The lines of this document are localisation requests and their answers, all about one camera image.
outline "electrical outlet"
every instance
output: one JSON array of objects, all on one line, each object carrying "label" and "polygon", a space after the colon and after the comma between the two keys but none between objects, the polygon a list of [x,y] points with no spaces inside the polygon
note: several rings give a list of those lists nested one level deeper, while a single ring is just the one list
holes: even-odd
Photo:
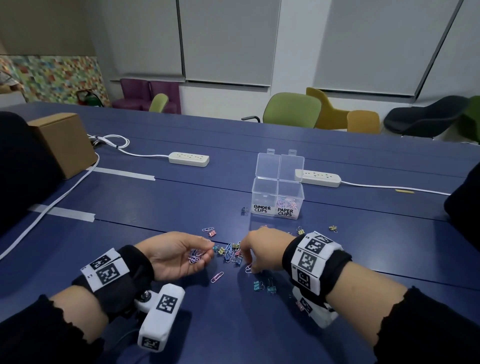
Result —
[{"label": "electrical outlet", "polygon": [[295,170],[295,180],[319,186],[338,187],[342,180],[338,174],[316,172],[314,170]]},{"label": "electrical outlet", "polygon": [[205,167],[210,161],[209,156],[202,156],[201,154],[190,154],[173,152],[168,155],[170,163],[185,164],[187,166]]}]

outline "wristband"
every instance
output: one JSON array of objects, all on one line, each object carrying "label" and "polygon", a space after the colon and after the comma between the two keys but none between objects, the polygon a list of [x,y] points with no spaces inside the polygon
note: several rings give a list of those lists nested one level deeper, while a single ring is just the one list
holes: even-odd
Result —
[{"label": "wristband", "polygon": [[151,288],[152,264],[132,245],[108,252],[83,267],[72,285],[89,290],[110,322],[133,305],[135,296]]},{"label": "wristband", "polygon": [[[315,237],[317,237],[317,240],[318,240],[318,237],[320,237],[321,243],[325,244],[326,246],[332,243],[334,244],[328,248],[323,247],[322,244],[318,244],[318,246],[321,246],[322,249],[316,249],[314,247],[307,248],[307,243],[310,241],[311,238],[315,238]],[[321,291],[317,291],[318,293],[316,292],[314,293],[312,290],[307,289],[306,285],[302,285],[301,283],[296,281],[292,276],[291,261],[294,258],[295,254],[300,254],[300,256],[302,255],[302,253],[298,252],[298,248],[300,248],[300,250],[304,250],[304,248],[307,248],[305,250],[312,253],[316,253],[316,256],[318,257],[318,259],[322,259],[321,257],[327,257],[329,255],[329,258],[327,258],[324,263],[324,267],[323,267],[323,271],[321,272],[320,279],[319,281],[316,282],[318,286],[321,287]],[[341,246],[339,244],[324,237],[322,234],[313,232],[309,234],[299,235],[292,240],[292,242],[288,245],[288,247],[285,249],[285,252],[283,253],[282,266],[292,278],[292,283],[298,288],[300,288],[301,294],[305,298],[307,298],[308,300],[314,302],[319,306],[323,306],[324,303],[326,302],[325,296],[331,292],[331,290],[336,284],[336,281],[338,280],[338,277],[340,277],[340,274],[343,268],[351,260],[352,260],[352,256],[347,252],[344,252],[343,250],[341,250]]]}]

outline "cardboard box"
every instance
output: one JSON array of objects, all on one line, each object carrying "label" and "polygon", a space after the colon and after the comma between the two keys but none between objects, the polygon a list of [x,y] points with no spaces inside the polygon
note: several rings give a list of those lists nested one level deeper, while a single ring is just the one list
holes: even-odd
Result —
[{"label": "cardboard box", "polygon": [[92,144],[77,114],[63,112],[28,122],[57,160],[69,179],[97,160]]}]

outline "purple chair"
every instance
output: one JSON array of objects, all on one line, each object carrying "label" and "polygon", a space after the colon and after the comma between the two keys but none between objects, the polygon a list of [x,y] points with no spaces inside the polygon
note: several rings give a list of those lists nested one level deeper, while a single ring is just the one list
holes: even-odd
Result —
[{"label": "purple chair", "polygon": [[116,109],[145,110],[144,106],[148,104],[146,109],[148,111],[152,103],[148,81],[121,78],[120,85],[124,98],[113,101],[112,107]]},{"label": "purple chair", "polygon": [[[163,109],[167,114],[181,114],[180,90],[178,82],[150,81],[151,99],[158,94],[168,96],[168,103]],[[144,111],[148,111],[150,104],[144,104]]]}]

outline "yellow chair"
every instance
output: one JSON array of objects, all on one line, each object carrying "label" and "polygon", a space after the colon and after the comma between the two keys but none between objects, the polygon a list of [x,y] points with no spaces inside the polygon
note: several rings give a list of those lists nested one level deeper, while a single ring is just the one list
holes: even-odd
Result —
[{"label": "yellow chair", "polygon": [[157,94],[152,100],[152,104],[150,105],[150,109],[148,111],[153,112],[162,112],[163,108],[168,102],[168,96],[165,94]]},{"label": "yellow chair", "polygon": [[327,95],[316,88],[307,87],[306,94],[319,99],[322,103],[322,110],[318,116],[315,128],[328,130],[347,128],[347,110],[335,109],[330,103]]},{"label": "yellow chair", "polygon": [[347,115],[347,131],[380,134],[380,117],[375,111],[354,110]]}]

